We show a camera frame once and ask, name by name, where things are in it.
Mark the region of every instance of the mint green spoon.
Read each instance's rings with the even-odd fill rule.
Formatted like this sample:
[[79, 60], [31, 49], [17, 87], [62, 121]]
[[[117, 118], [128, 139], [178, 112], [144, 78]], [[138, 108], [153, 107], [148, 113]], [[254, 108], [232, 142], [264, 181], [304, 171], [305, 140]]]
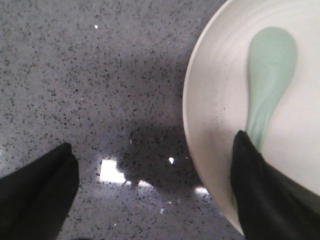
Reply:
[[260, 151], [270, 118], [297, 65], [293, 37], [278, 27], [258, 32], [249, 49], [250, 103], [246, 132]]

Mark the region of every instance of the gray terrazzo surface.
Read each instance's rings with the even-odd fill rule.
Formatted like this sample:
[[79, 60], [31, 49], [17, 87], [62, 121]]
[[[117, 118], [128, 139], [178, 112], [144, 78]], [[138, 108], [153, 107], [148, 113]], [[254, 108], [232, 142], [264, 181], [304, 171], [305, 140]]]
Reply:
[[80, 187], [59, 240], [243, 240], [182, 122], [193, 47], [224, 0], [0, 1], [0, 177], [63, 142]]

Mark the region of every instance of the plate rim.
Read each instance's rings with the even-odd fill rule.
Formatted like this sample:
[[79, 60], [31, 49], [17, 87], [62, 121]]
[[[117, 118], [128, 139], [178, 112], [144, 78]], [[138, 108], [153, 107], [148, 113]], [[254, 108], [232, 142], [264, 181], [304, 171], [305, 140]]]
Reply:
[[[206, 181], [204, 181], [204, 177], [202, 176], [201, 172], [199, 171], [200, 167], [198, 165], [198, 163], [195, 160], [194, 157], [194, 153], [193, 153], [193, 148], [191, 146], [191, 137], [190, 137], [190, 132], [189, 132], [189, 128], [188, 128], [188, 120], [187, 120], [187, 89], [188, 89], [188, 83], [189, 83], [189, 78], [190, 78], [190, 73], [191, 73], [191, 68], [192, 65], [194, 63], [195, 57], [197, 55], [197, 52], [199, 50], [199, 47], [204, 39], [204, 37], [206, 36], [209, 28], [212, 26], [212, 24], [216, 21], [216, 19], [219, 17], [219, 15], [227, 8], [227, 6], [232, 3], [234, 0], [227, 0], [226, 2], [224, 2], [221, 7], [213, 14], [213, 16], [211, 17], [211, 19], [208, 21], [208, 23], [205, 25], [204, 29], [202, 30], [199, 38], [197, 39], [194, 48], [192, 50], [190, 59], [189, 59], [189, 63], [187, 65], [187, 70], [185, 73], [185, 77], [184, 77], [184, 84], [183, 84], [183, 94], [182, 94], [182, 120], [183, 120], [183, 128], [184, 128], [184, 134], [185, 134], [185, 138], [186, 138], [186, 142], [187, 142], [187, 146], [189, 149], [189, 153], [190, 156], [192, 158], [192, 162], [193, 165], [197, 171], [197, 174], [199, 175], [202, 184], [204, 185], [204, 187], [208, 190], [208, 192], [210, 193], [210, 196], [213, 198], [215, 204], [218, 206], [218, 208], [220, 210], [222, 210], [222, 206], [219, 204], [219, 202], [216, 200], [214, 194], [211, 194], [211, 190], [207, 187]], [[244, 235], [244, 232], [240, 226], [239, 222], [234, 221], [230, 216], [228, 216], [227, 214], [224, 215], [227, 220], [234, 226], [234, 228], [242, 235]]]

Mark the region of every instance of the speckled countertop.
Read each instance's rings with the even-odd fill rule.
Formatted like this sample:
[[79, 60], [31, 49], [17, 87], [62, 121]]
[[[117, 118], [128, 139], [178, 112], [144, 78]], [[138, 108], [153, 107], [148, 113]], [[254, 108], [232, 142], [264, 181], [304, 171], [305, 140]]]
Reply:
[[243, 240], [182, 122], [192, 49], [223, 2], [0, 1], [0, 177], [72, 144], [80, 187], [60, 240]]

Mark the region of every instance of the white plate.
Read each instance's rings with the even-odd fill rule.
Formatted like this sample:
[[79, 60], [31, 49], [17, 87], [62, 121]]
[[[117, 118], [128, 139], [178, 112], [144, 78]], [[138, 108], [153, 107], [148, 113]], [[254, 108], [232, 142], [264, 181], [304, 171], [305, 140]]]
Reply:
[[183, 90], [183, 121], [195, 167], [240, 232], [232, 204], [230, 165], [248, 114], [247, 58], [253, 36], [286, 29], [298, 46], [291, 85], [270, 121], [262, 154], [272, 166], [320, 195], [320, 1], [229, 0], [193, 50]]

